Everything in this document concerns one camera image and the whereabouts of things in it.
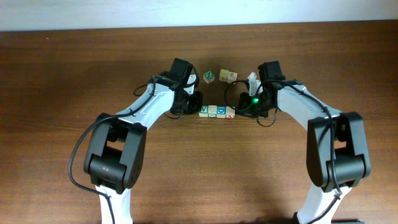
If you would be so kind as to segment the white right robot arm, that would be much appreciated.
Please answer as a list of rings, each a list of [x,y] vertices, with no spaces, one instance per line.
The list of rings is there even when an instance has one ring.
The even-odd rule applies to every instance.
[[[278,61],[265,62],[243,80],[236,113],[267,118],[285,112],[307,132],[306,166],[311,186],[292,223],[331,223],[344,197],[368,177],[371,164],[364,122],[312,95],[299,80],[288,80]]]

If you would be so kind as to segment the plain cream wooden block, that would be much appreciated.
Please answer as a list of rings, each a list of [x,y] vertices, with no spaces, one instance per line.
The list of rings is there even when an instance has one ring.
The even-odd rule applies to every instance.
[[[208,105],[208,116],[211,118],[217,117],[217,106],[216,105]]]

